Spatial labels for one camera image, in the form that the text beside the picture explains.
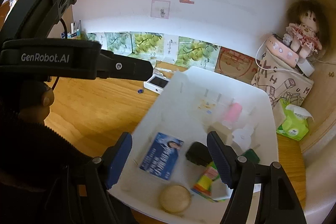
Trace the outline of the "left hand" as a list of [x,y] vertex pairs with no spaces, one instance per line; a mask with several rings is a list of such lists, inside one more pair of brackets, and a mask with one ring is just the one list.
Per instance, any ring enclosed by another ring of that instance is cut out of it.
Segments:
[[54,91],[45,83],[29,83],[23,90],[19,117],[28,122],[44,124],[54,103]]

